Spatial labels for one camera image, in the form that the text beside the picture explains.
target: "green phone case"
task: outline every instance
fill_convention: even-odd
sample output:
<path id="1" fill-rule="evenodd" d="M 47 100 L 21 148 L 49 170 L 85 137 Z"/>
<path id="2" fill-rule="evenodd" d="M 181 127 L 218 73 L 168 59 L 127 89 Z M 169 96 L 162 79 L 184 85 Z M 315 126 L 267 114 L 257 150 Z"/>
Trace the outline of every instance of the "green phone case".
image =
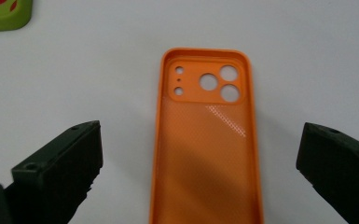
<path id="1" fill-rule="evenodd" d="M 0 31 L 20 29 L 31 19 L 33 0 L 0 0 Z"/>

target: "orange phone case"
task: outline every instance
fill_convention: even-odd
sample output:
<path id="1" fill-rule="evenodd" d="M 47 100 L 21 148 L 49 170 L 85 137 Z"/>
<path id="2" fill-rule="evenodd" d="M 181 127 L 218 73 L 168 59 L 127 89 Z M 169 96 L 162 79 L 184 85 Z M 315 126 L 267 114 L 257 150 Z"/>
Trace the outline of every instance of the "orange phone case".
<path id="1" fill-rule="evenodd" d="M 236 78 L 223 77 L 223 67 L 234 68 Z M 213 90 L 200 84 L 206 74 L 217 80 Z M 222 96 L 226 87 L 239 92 L 235 100 Z M 166 52 L 156 128 L 150 224 L 263 223 L 251 65 L 244 54 Z"/>

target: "black object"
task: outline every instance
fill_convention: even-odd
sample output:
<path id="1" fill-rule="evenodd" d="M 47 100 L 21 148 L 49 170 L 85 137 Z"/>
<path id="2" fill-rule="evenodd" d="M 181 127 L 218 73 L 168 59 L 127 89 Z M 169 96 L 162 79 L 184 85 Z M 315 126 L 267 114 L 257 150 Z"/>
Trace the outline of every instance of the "black object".
<path id="1" fill-rule="evenodd" d="M 297 169 L 345 220 L 359 223 L 359 141 L 306 123 Z"/>
<path id="2" fill-rule="evenodd" d="M 76 125 L 15 166 L 0 189 L 0 216 L 11 220 L 0 224 L 68 223 L 103 166 L 100 130 L 99 121 Z"/>

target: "orange plastic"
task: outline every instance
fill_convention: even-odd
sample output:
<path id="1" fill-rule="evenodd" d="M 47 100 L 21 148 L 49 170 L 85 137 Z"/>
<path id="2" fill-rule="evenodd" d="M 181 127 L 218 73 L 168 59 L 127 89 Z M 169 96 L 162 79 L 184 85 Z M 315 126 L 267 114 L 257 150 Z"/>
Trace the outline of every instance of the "orange plastic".
<path id="1" fill-rule="evenodd" d="M 236 68 L 235 80 L 221 78 L 224 65 Z M 149 223 L 263 223 L 247 57 L 235 50 L 171 49 L 160 69 Z M 215 90 L 200 86 L 204 74 L 217 78 Z M 237 101 L 221 97 L 226 85 L 240 91 Z M 175 93 L 178 87 L 183 94 Z"/>

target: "white surface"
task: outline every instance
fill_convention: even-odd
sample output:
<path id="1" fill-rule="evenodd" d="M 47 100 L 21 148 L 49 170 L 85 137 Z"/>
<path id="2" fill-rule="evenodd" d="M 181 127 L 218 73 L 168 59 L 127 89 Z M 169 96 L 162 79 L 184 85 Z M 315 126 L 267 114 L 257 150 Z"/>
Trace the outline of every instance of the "white surface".
<path id="1" fill-rule="evenodd" d="M 359 140 L 359 1 L 35 1 L 0 33 L 0 183 L 65 129 L 102 123 L 104 168 L 71 223 L 147 223 L 162 54 L 253 63 L 266 223 L 345 221 L 296 170 L 305 121 Z"/>

